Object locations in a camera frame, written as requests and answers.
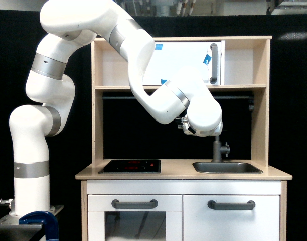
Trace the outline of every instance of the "black cooktop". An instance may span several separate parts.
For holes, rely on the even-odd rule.
[[[158,159],[115,159],[111,160],[99,174],[161,173]]]

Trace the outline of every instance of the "cabinet handle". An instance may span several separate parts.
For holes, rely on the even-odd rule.
[[[217,82],[217,75],[218,75],[218,46],[217,44],[211,44],[210,48],[212,50],[212,77],[210,78],[209,82],[211,84],[215,84]]]
[[[116,209],[153,209],[158,206],[158,201],[153,199],[150,202],[119,202],[115,199],[111,205]]]
[[[213,210],[253,210],[256,206],[254,201],[248,201],[247,203],[216,203],[213,200],[210,200],[207,205]]]

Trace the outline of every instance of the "stainless steel sink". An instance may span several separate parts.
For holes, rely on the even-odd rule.
[[[249,163],[243,162],[194,162],[194,168],[197,172],[202,173],[243,173],[243,174],[260,174],[262,170],[254,167]]]

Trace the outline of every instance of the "faucet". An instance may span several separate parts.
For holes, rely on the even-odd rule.
[[[219,141],[219,136],[216,136],[213,142],[212,162],[223,162],[222,154],[226,154],[226,157],[228,157],[229,151],[230,151],[230,148],[227,142],[224,146],[222,146],[222,143]]]

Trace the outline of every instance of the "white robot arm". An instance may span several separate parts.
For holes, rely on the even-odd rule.
[[[49,210],[49,151],[45,136],[64,127],[75,94],[64,75],[71,54],[101,35],[128,62],[129,85],[140,104],[167,124],[187,109],[186,133],[218,135],[222,111],[196,70],[186,68],[149,96],[142,79],[155,49],[153,38],[112,0],[49,0],[40,13],[49,34],[41,41],[29,73],[25,105],[10,116],[14,146],[15,213]]]

